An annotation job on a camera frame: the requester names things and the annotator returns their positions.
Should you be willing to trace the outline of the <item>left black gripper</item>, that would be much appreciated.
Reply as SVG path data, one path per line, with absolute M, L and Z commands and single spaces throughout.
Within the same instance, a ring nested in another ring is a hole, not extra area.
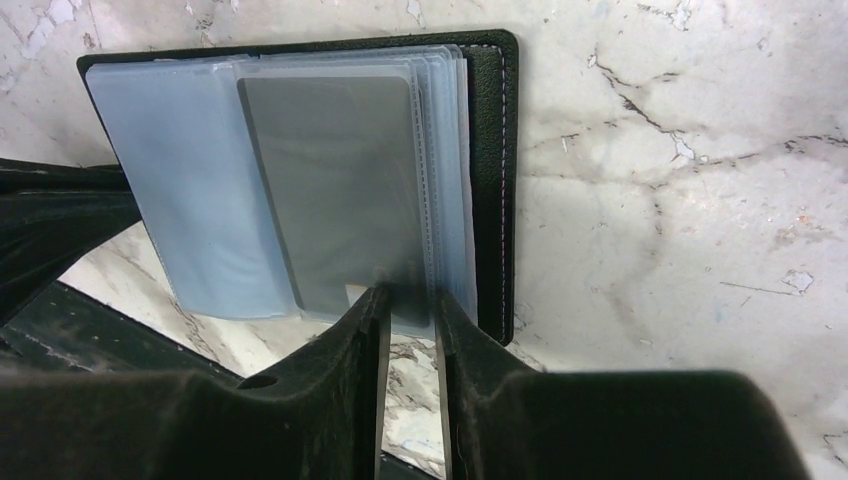
M 1 323 L 82 256 L 141 220 L 117 165 L 1 161 Z

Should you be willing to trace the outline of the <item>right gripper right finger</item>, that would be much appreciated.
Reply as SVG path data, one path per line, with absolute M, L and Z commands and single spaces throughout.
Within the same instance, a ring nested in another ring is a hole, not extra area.
M 542 372 L 440 293 L 451 479 L 805 479 L 774 404 L 731 371 Z

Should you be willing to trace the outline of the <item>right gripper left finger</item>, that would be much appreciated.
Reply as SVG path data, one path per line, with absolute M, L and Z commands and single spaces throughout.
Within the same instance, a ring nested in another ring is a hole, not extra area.
M 390 297 L 229 385 L 199 370 L 1 376 L 5 479 L 374 479 Z

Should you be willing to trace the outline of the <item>black leather card holder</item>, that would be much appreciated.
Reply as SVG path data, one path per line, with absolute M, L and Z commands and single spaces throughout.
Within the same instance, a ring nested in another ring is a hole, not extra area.
M 184 60 L 239 54 L 335 52 L 420 45 L 456 45 L 469 62 L 470 182 L 478 292 L 478 326 L 501 345 L 514 336 L 515 203 L 519 45 L 505 29 L 404 34 L 290 44 L 86 54 L 81 76 L 95 65 Z

